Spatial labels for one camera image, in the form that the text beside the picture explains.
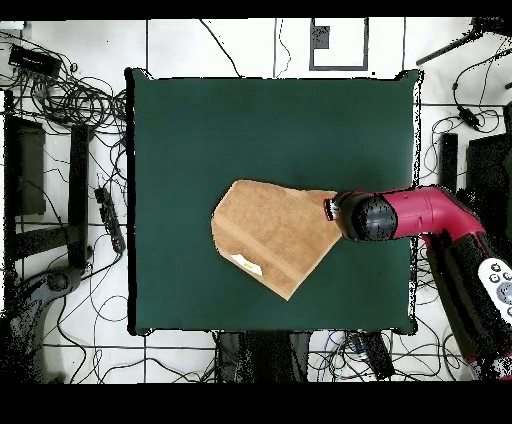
cable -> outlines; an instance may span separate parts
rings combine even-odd
[[[501,49],[501,47],[503,46],[503,44],[505,43],[505,41],[506,41],[506,39],[501,43],[501,45],[498,47],[498,50],[496,51],[496,53],[494,55],[492,55],[491,57],[489,57],[489,58],[487,58],[485,60],[482,60],[481,62],[475,63],[474,65],[468,66],[466,69],[464,69],[457,76],[457,78],[455,79],[455,82],[453,83],[453,86],[452,86],[453,100],[454,100],[455,104],[457,105],[457,109],[459,110],[459,117],[460,117],[460,119],[463,122],[465,122],[468,126],[473,128],[474,130],[476,130],[476,131],[478,131],[480,133],[484,133],[484,134],[488,134],[488,133],[493,132],[498,127],[498,125],[499,125],[499,115],[498,115],[498,113],[495,110],[492,110],[492,109],[485,110],[485,111],[482,110],[481,104],[482,104],[483,94],[485,92],[485,87],[487,85],[487,75],[489,73],[489,70],[490,70],[490,67],[491,67],[493,61],[496,61],[497,59],[512,53],[512,48],[506,49],[506,50],[504,50],[502,52],[499,51]],[[464,108],[464,107],[462,107],[459,104],[459,102],[457,101],[456,91],[457,91],[457,88],[459,87],[459,79],[460,79],[460,77],[462,75],[464,75],[464,73],[466,73],[467,71],[469,71],[469,70],[471,70],[473,68],[476,68],[477,66],[480,66],[480,65],[482,65],[482,64],[484,64],[484,63],[486,63],[488,61],[490,61],[490,64],[489,64],[489,67],[488,67],[486,75],[485,75],[484,88],[482,90],[482,95],[480,97],[480,103],[479,103],[480,114],[478,114],[478,115],[480,115],[483,118],[483,123],[480,123],[480,121],[477,118],[478,115],[475,115],[469,108]],[[489,115],[489,114],[492,114],[495,118],[497,118],[498,122],[497,122],[495,128],[493,128],[492,130],[484,131],[481,128],[483,126],[485,126],[485,115]]]
[[[288,48],[283,44],[283,41],[281,40],[281,30],[283,29],[283,22],[284,22],[284,19],[281,19],[281,26],[279,27],[279,43],[281,43],[281,46],[283,46],[284,49],[286,50],[286,52],[288,53],[288,62],[286,62],[286,68],[283,69],[281,72],[279,72],[279,74],[277,75],[276,78],[279,78],[283,72],[286,72],[288,70],[288,65],[290,64],[290,62],[292,60],[292,55],[290,54],[290,50],[288,50]]]
[[[85,349],[83,348],[83,346],[81,346],[80,344],[78,344],[77,342],[75,342],[74,340],[70,339],[68,336],[66,336],[64,334],[64,332],[62,331],[62,329],[60,328],[60,322],[61,322],[61,318],[62,318],[62,315],[64,314],[64,309],[66,309],[66,298],[67,298],[67,295],[64,296],[64,302],[62,304],[62,309],[60,310],[60,314],[59,314],[59,317],[57,318],[57,329],[59,330],[59,333],[62,337],[64,337],[69,343],[75,345],[76,347],[80,348],[80,350],[83,352],[84,354],[84,358],[82,359],[82,362],[80,363],[80,365],[78,366],[78,368],[76,369],[75,373],[73,374],[73,376],[71,377],[71,380],[69,380],[69,384],[73,384],[73,381],[75,380],[75,377],[76,375],[78,374],[78,372],[80,371],[80,369],[82,368],[82,366],[84,365],[85,363],[85,360],[87,359],[87,352],[85,351]]]
[[[224,52],[224,54],[226,55],[226,57],[229,59],[229,61],[231,62],[231,64],[233,65],[233,69],[235,70],[236,74],[238,75],[238,78],[242,78],[242,75],[240,75],[238,73],[238,70],[236,69],[236,65],[235,65],[235,62],[233,62],[233,59],[231,58],[231,56],[228,54],[228,52],[224,49],[224,47],[222,46],[222,44],[220,43],[220,41],[217,39],[217,37],[215,36],[215,34],[212,32],[212,30],[210,29],[210,27],[208,25],[206,25],[204,23],[204,21],[202,19],[199,19],[199,22],[201,22],[201,25],[203,25],[207,30],[208,32],[210,33],[210,35],[213,37],[213,39],[215,40],[215,42],[217,43],[217,45],[221,48],[221,50]]]

green tabletop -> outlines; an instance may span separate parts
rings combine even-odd
[[[210,221],[238,179],[409,186],[417,71],[397,81],[132,74],[137,327],[410,328],[408,239],[339,241],[287,302],[217,253]]]

power strip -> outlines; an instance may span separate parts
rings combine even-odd
[[[96,196],[96,201],[101,205],[101,220],[103,221],[103,224],[105,224],[107,233],[110,235],[112,248],[114,249],[114,252],[120,255],[126,250],[126,243],[124,241],[123,234],[121,233],[121,227],[117,219],[116,210],[114,208],[112,198],[110,197],[110,193],[106,188],[102,187],[94,190],[94,195]]]

black bar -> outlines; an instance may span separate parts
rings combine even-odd
[[[503,117],[505,120],[505,132],[512,135],[512,102],[503,107]]]
[[[368,365],[377,380],[384,380],[395,374],[393,361],[389,355],[380,332],[359,333],[361,343],[368,356]]]
[[[457,192],[457,153],[459,137],[457,134],[441,135],[439,147],[439,185],[453,194]]]
[[[297,382],[289,331],[248,331],[242,340],[244,336],[250,363],[248,374],[254,383]]]
[[[87,218],[89,142],[92,132],[87,125],[71,127],[71,150],[69,164],[68,222],[76,227],[78,239],[68,245],[69,265],[85,269],[87,265]]]
[[[447,46],[436,50],[433,53],[430,53],[429,55],[422,57],[418,61],[416,61],[416,66],[423,65],[426,62],[431,61],[432,59],[435,59],[436,57],[442,56],[445,53],[448,53],[457,47],[463,46],[464,44],[479,39],[483,35],[483,32],[481,31],[471,31],[468,35],[465,37],[460,38],[459,40],[455,40],[453,43],[448,44]]]
[[[80,240],[80,231],[64,225],[16,234],[16,260],[37,255]]]
[[[15,256],[16,256],[16,198],[19,180],[16,170],[12,166],[16,163],[16,142],[13,134],[14,128],[11,126],[11,118],[14,113],[14,95],[11,90],[4,92],[4,287],[5,287],[5,306],[10,307],[10,302],[15,298]]]

metal frame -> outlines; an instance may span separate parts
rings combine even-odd
[[[311,18],[310,30],[310,51],[309,51],[309,70],[310,71],[367,71],[368,70],[368,40],[370,36],[369,18],[364,18],[364,44],[363,44],[363,64],[361,66],[315,66],[315,44],[316,44],[315,18]]]
[[[16,234],[14,199],[17,190],[16,176],[9,161],[13,159],[14,137],[10,128],[11,118],[14,117],[10,108],[12,92],[6,91],[5,116],[5,228],[6,249],[5,263],[12,263],[37,253],[46,252],[57,247],[68,247],[69,265],[85,269],[88,259],[88,178],[89,178],[89,142],[93,133],[85,125],[75,125],[71,128],[70,167],[69,167],[69,200],[68,224]]]

